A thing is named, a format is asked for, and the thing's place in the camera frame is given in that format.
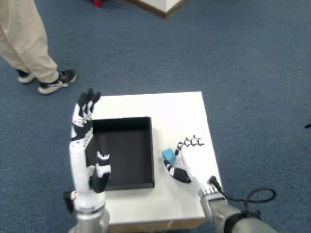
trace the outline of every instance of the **black sneaker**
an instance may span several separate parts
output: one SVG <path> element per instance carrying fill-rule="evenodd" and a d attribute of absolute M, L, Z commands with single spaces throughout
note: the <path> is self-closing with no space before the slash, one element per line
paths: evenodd
<path fill-rule="evenodd" d="M 26 73 L 19 69 L 17 69 L 16 71 L 19 73 L 19 77 L 17 78 L 17 80 L 21 83 L 30 83 L 35 78 L 35 75 L 32 73 Z"/>
<path fill-rule="evenodd" d="M 41 94 L 49 94 L 62 87 L 70 86 L 77 79 L 77 72 L 75 70 L 65 70 L 59 72 L 59 77 L 53 83 L 41 83 L 38 91 Z"/>

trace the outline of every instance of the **white robotic hand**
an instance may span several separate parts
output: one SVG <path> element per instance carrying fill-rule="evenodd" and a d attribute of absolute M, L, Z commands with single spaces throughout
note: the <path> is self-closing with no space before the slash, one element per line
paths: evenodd
<path fill-rule="evenodd" d="M 216 176 L 216 169 L 210 161 L 210 155 L 202 139 L 193 136 L 193 138 L 180 141 L 175 154 L 178 155 L 179 152 L 181 152 L 181 159 L 186 170 L 176 168 L 165 160 L 164 163 L 170 175 L 184 183 L 195 182 L 199 191 L 216 192 L 215 187 L 208 184 L 208 180 Z"/>
<path fill-rule="evenodd" d="M 79 213 L 94 213 L 104 208 L 104 191 L 111 173 L 107 143 L 104 138 L 97 140 L 93 136 L 92 113 L 100 95 L 92 89 L 82 93 L 72 116 L 69 149 L 76 191 L 70 193 L 70 198 Z"/>

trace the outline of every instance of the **black cable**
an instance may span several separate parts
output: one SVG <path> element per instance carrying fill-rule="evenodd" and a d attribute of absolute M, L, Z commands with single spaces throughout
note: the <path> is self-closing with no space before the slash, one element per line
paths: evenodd
<path fill-rule="evenodd" d="M 276 192 L 274 189 L 272 188 L 269 188 L 269 187 L 260 187 L 260 188 L 255 188 L 253 189 L 252 191 L 250 191 L 246 198 L 242 199 L 242 198 L 233 198 L 233 197 L 229 197 L 226 193 L 223 192 L 222 188 L 220 187 L 217 179 L 215 176 L 212 176 L 209 181 L 208 181 L 210 184 L 213 184 L 217 190 L 227 199 L 231 200 L 231 201 L 240 201 L 240 202 L 244 202 L 244 210 L 241 211 L 242 214 L 245 214 L 245 215 L 248 215 L 248 216 L 253 216 L 253 217 L 256 217 L 258 219 L 260 219 L 260 211 L 257 210 L 255 212 L 250 212 L 248 210 L 248 204 L 249 203 L 255 203 L 255 204 L 258 204 L 258 203 L 266 203 L 266 202 L 269 202 L 269 201 L 272 201 L 275 197 L 276 197 Z M 261 200 L 252 200 L 250 199 L 255 193 L 258 193 L 258 192 L 263 192 L 263 191 L 270 191 L 272 193 L 272 196 L 269 197 L 269 198 L 266 198 L 266 199 L 261 199 Z"/>

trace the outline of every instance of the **black box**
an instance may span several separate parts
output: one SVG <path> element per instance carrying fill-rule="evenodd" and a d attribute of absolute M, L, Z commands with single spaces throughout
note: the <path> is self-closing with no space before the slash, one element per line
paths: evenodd
<path fill-rule="evenodd" d="M 97 143 L 105 137 L 111 177 L 106 190 L 153 188 L 154 166 L 150 117 L 94 120 Z"/>

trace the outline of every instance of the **small blue block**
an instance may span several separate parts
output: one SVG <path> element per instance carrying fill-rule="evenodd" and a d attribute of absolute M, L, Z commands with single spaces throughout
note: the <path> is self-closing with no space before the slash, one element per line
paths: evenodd
<path fill-rule="evenodd" d="M 171 148 L 166 149 L 162 152 L 163 159 L 166 159 L 170 162 L 170 164 L 173 164 L 176 161 L 176 155 L 174 151 L 172 151 Z"/>

